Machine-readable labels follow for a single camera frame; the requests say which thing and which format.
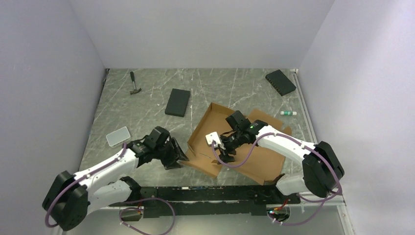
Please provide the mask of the green white glue stick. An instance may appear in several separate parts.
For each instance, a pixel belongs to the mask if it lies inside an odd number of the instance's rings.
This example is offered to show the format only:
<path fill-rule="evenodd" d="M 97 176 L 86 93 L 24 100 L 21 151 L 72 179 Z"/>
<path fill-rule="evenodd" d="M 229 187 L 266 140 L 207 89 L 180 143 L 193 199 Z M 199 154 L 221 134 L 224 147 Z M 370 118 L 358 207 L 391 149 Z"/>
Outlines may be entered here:
<path fill-rule="evenodd" d="M 283 116 L 296 116 L 298 113 L 296 111 L 281 111 L 280 115 Z"/>

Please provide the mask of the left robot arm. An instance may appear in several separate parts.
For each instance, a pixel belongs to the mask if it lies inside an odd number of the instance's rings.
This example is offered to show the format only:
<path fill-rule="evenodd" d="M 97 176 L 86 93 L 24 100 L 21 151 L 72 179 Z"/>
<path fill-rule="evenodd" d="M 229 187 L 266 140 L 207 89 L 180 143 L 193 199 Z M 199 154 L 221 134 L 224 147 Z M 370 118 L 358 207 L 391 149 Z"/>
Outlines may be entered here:
<path fill-rule="evenodd" d="M 141 187 L 127 173 L 154 159 L 166 170 L 181 168 L 179 162 L 189 160 L 170 132 L 156 126 L 150 134 L 123 143 L 120 151 L 90 168 L 59 173 L 42 203 L 46 227 L 69 231 L 102 207 L 137 204 L 142 199 Z"/>

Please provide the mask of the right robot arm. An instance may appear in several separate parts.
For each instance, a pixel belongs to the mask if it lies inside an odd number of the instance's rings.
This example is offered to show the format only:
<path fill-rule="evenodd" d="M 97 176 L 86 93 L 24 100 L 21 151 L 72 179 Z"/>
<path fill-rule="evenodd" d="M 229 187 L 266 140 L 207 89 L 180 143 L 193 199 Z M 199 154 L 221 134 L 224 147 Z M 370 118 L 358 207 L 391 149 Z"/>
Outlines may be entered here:
<path fill-rule="evenodd" d="M 240 111 L 226 118 L 231 130 L 205 136 L 218 163 L 239 168 L 250 158 L 255 147 L 272 150 L 301 166 L 301 172 L 281 176 L 270 189 L 270 198 L 282 203 L 290 194 L 310 192 L 321 201 L 343 193 L 340 179 L 345 172 L 333 148 L 327 142 L 301 141 L 255 120 L 250 122 Z"/>

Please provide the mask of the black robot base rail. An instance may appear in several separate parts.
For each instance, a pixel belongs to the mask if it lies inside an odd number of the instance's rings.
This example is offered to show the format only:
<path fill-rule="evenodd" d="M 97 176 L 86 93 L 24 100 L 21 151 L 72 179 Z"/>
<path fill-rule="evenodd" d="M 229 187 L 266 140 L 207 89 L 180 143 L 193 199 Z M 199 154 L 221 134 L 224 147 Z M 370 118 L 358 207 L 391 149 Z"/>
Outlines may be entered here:
<path fill-rule="evenodd" d="M 250 214 L 262 216 L 273 206 L 299 204 L 296 194 L 283 195 L 275 185 L 142 187 L 141 199 L 114 203 L 115 207 L 142 206 L 144 218 L 176 215 Z"/>

